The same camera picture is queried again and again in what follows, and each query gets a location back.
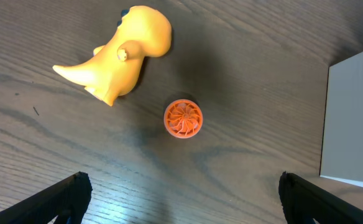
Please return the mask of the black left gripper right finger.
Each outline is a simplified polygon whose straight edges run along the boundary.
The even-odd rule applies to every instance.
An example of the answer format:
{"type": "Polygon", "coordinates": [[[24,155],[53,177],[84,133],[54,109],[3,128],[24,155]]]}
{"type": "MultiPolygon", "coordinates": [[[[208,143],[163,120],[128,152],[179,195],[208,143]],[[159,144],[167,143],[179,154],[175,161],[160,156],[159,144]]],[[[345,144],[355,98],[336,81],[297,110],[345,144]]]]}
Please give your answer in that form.
{"type": "Polygon", "coordinates": [[[296,174],[282,173],[278,194],[288,224],[363,223],[363,210],[296,174]]]}

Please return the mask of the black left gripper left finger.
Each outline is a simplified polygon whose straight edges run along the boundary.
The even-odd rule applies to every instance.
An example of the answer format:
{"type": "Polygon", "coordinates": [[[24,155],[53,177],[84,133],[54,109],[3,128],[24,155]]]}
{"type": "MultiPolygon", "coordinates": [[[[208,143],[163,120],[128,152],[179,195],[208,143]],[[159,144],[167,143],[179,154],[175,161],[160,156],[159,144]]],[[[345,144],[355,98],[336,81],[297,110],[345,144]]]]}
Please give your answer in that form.
{"type": "Polygon", "coordinates": [[[0,212],[0,223],[80,224],[91,200],[87,173],[77,172],[0,212]]]}

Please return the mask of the white cardboard box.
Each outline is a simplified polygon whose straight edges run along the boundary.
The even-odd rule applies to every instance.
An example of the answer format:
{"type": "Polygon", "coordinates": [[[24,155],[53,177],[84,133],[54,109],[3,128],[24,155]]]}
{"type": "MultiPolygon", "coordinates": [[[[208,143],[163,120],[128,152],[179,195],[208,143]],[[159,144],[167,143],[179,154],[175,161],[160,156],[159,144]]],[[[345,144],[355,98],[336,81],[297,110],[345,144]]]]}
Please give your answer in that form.
{"type": "Polygon", "coordinates": [[[363,52],[329,68],[320,176],[363,187],[363,52]]]}

